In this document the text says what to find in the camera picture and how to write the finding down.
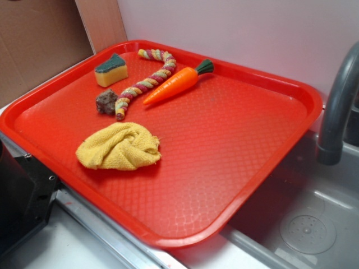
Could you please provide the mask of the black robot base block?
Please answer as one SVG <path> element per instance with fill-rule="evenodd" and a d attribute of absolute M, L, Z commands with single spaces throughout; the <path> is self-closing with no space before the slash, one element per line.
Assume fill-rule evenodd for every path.
<path fill-rule="evenodd" d="M 14 157 L 1 143 L 1 259 L 44 228 L 58 177 L 35 157 Z"/>

